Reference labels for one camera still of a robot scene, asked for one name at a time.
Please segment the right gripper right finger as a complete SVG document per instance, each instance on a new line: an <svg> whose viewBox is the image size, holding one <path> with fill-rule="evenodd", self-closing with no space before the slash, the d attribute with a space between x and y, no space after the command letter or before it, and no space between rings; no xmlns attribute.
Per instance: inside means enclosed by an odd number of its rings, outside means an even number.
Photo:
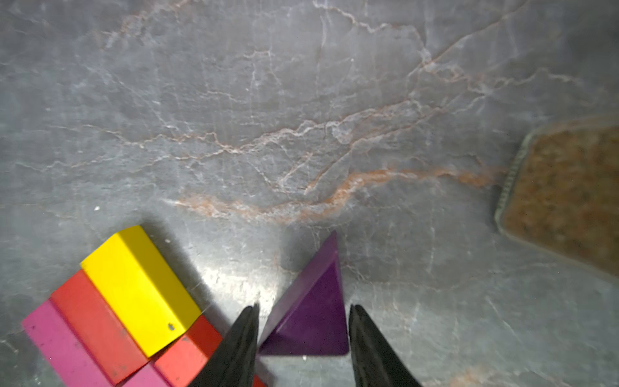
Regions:
<svg viewBox="0 0 619 387"><path fill-rule="evenodd" d="M356 386L421 387L361 305L351 305L348 327Z"/></svg>

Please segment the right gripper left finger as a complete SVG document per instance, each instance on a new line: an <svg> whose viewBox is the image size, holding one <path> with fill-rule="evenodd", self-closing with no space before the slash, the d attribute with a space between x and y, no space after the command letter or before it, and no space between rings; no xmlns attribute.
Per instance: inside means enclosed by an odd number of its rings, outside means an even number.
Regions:
<svg viewBox="0 0 619 387"><path fill-rule="evenodd" d="M213 356L190 382L190 386L252 386L255 375L259 312L258 304L243 309Z"/></svg>

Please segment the red block front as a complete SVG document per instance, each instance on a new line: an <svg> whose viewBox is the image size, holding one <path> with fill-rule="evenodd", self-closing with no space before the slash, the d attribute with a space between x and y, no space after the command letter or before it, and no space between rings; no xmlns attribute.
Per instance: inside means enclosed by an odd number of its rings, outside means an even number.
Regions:
<svg viewBox="0 0 619 387"><path fill-rule="evenodd" d="M224 336L215 330L206 317L201 316L188 332L156 356L152 364L170 386L190 386ZM252 386L264 385L255 373Z"/></svg>

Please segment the red block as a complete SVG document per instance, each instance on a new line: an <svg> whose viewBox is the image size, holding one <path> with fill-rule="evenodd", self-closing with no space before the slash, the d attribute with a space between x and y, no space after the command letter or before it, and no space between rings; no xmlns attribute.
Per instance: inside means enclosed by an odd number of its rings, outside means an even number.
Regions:
<svg viewBox="0 0 619 387"><path fill-rule="evenodd" d="M55 290L51 301L113 386L148 362L131 334L83 270Z"/></svg>
<svg viewBox="0 0 619 387"><path fill-rule="evenodd" d="M215 330L206 317L201 316L188 332L156 356L152 364L170 386L190 386L224 336ZM255 373L252 386L264 385Z"/></svg>

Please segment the purple triangle block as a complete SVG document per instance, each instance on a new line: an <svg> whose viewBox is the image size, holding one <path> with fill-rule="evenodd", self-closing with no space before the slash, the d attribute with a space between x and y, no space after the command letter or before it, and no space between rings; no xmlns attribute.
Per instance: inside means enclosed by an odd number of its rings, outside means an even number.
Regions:
<svg viewBox="0 0 619 387"><path fill-rule="evenodd" d="M332 232L272 308L258 353L343 356L348 352L338 235Z"/></svg>

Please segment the yellow block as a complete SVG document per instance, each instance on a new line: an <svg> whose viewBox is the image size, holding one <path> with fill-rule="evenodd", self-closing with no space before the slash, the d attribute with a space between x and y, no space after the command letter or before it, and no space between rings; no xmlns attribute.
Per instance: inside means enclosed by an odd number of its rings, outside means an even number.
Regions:
<svg viewBox="0 0 619 387"><path fill-rule="evenodd" d="M139 225L112 235L81 268L147 357L184 335L201 315Z"/></svg>

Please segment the magenta block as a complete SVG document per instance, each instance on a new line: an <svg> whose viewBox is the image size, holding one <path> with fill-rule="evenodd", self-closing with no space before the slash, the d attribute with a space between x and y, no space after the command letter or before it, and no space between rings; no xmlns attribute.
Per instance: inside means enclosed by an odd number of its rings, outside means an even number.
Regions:
<svg viewBox="0 0 619 387"><path fill-rule="evenodd" d="M148 363L129 377L123 387L169 387L169 383L160 375L152 363Z"/></svg>
<svg viewBox="0 0 619 387"><path fill-rule="evenodd" d="M49 300L22 327L66 386L113 386Z"/></svg>

